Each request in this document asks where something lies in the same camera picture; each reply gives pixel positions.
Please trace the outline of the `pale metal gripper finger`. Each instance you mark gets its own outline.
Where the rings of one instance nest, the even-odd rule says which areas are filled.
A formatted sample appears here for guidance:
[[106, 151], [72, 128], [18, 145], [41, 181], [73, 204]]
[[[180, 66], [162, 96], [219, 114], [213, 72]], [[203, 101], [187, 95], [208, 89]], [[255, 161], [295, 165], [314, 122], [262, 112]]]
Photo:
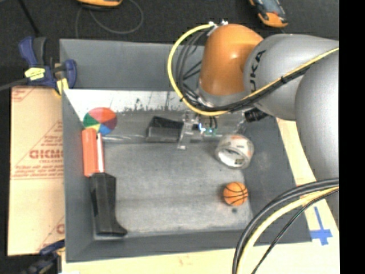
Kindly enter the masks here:
[[183, 116], [183, 130], [198, 130], [199, 115], [191, 110], [186, 110]]
[[179, 150], [186, 150], [191, 142], [200, 140], [200, 131], [198, 124], [183, 124], [180, 136], [177, 142]]

